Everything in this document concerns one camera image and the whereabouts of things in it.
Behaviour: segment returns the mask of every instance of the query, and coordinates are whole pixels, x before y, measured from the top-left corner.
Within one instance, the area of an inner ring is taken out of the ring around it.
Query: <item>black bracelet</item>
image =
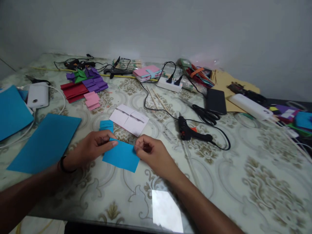
[[[68,171],[64,168],[64,164],[63,164],[63,160],[66,156],[61,157],[60,161],[59,161],[59,167],[61,168],[61,170],[65,173],[74,173],[75,171],[77,171],[77,169],[73,170],[73,171]]]

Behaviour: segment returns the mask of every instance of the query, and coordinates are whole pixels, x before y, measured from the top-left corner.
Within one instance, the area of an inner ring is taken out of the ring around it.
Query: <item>blue cardstock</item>
[[[118,145],[107,151],[102,161],[131,172],[136,172],[140,159],[134,150],[134,146],[123,141],[116,141],[118,141]]]
[[[23,129],[33,121],[16,87],[0,93],[0,141]]]
[[[100,122],[100,131],[102,130],[110,130],[112,133],[114,133],[114,124],[111,120],[103,120]]]
[[[81,118],[47,114],[8,170],[36,174],[63,156]]]

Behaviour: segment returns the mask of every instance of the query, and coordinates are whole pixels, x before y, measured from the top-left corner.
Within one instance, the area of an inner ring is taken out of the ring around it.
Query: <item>folded white paper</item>
[[[118,124],[136,137],[139,137],[150,118],[130,107],[121,104],[116,107],[109,120]]]

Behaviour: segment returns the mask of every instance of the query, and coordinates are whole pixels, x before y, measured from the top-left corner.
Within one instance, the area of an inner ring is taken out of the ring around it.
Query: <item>black power bank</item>
[[[208,89],[206,96],[206,110],[220,115],[227,114],[224,92],[216,89]]]

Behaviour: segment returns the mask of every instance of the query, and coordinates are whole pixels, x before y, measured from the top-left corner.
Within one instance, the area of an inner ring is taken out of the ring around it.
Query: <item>wooden stick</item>
[[[158,98],[158,100],[160,101],[160,103],[162,104],[162,106],[165,108],[166,111],[168,111],[168,109],[165,107],[164,103],[162,102],[162,100],[159,98],[158,94],[155,92],[155,90],[152,88],[154,94],[156,95],[156,97]]]
[[[154,104],[155,104],[156,109],[158,109],[158,106],[156,105],[156,102],[155,102],[154,96],[152,95],[152,93],[151,93],[151,91],[150,91],[150,89],[149,89],[149,87],[148,87],[148,86],[147,86],[147,90],[149,91],[149,94],[150,94],[150,96],[151,96],[151,97],[152,97],[152,99],[153,99],[153,102],[154,102]]]

